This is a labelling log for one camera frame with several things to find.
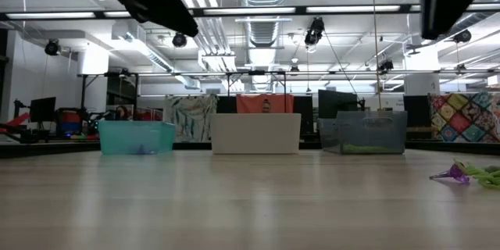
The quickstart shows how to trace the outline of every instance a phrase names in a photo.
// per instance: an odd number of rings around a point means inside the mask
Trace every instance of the plastic toy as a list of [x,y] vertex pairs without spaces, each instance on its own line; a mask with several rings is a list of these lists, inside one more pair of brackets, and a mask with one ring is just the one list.
[[455,164],[453,164],[449,170],[447,170],[445,172],[441,172],[441,173],[433,175],[433,176],[430,176],[429,179],[434,180],[434,179],[439,179],[439,178],[452,177],[453,179],[455,179],[461,183],[464,183],[464,184],[469,183],[468,176],[466,175],[466,173],[464,173],[459,168],[457,163],[462,165],[462,163],[455,161]]
[[467,166],[463,163],[455,160],[455,164],[445,172],[430,176],[429,179],[438,179],[452,177],[455,180],[467,184],[469,183],[469,177],[472,177],[478,181],[480,185],[485,188],[494,188],[500,190],[500,167],[499,166],[488,166],[486,168],[476,168],[471,163],[467,163]]

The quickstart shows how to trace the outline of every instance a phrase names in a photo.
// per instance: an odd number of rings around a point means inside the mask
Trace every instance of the colorful quilt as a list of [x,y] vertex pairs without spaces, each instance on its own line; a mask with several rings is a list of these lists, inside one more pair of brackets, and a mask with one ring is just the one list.
[[498,143],[500,95],[430,95],[430,119],[435,137],[446,142]]

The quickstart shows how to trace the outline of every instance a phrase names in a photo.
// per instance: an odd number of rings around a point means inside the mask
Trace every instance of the purple toy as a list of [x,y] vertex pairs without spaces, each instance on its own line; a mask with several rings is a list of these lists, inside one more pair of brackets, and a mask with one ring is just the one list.
[[450,168],[448,171],[430,176],[429,179],[433,180],[446,177],[452,177],[453,179],[463,184],[469,183],[469,178],[463,173],[463,171],[461,171],[461,169],[456,164],[453,164],[452,168]]

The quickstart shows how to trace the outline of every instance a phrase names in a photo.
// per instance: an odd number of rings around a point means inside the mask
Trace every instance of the person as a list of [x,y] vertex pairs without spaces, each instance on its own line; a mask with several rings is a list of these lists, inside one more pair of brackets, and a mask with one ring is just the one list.
[[116,120],[128,120],[127,107],[123,105],[116,107]]
[[262,113],[271,113],[271,103],[268,99],[265,99],[264,102],[262,102]]

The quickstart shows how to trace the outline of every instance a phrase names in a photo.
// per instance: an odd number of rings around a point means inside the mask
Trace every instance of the green toy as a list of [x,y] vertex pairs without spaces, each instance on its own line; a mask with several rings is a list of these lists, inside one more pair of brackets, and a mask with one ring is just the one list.
[[469,162],[467,166],[464,166],[461,162],[455,159],[453,160],[455,161],[455,165],[457,165],[465,175],[473,177],[483,187],[500,190],[500,167],[488,166],[481,169],[474,167]]

